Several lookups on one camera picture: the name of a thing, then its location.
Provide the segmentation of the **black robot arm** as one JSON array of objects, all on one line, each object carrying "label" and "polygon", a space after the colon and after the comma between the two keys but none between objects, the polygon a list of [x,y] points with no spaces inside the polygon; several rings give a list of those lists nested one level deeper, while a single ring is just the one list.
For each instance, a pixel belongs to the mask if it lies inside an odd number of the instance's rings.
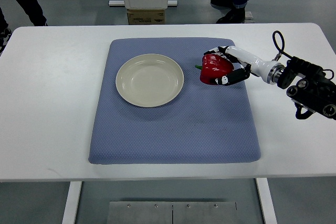
[{"label": "black robot arm", "polygon": [[278,54],[275,60],[285,55],[289,58],[287,65],[279,66],[272,71],[271,81],[286,90],[286,95],[294,102],[296,118],[305,120],[314,113],[329,119],[335,119],[335,83],[333,70],[323,69],[303,59],[291,56],[284,51],[285,40],[278,30],[272,34]]}]

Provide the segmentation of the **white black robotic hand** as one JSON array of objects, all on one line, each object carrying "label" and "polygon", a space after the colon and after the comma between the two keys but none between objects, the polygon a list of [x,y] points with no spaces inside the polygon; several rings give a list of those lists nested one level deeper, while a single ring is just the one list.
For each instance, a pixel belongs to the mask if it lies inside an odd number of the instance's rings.
[{"label": "white black robotic hand", "polygon": [[216,47],[206,52],[207,54],[216,54],[227,59],[231,63],[239,63],[242,67],[233,72],[215,78],[218,85],[229,86],[244,81],[252,74],[262,78],[270,85],[276,84],[285,67],[275,61],[264,61],[252,53],[235,46]]}]

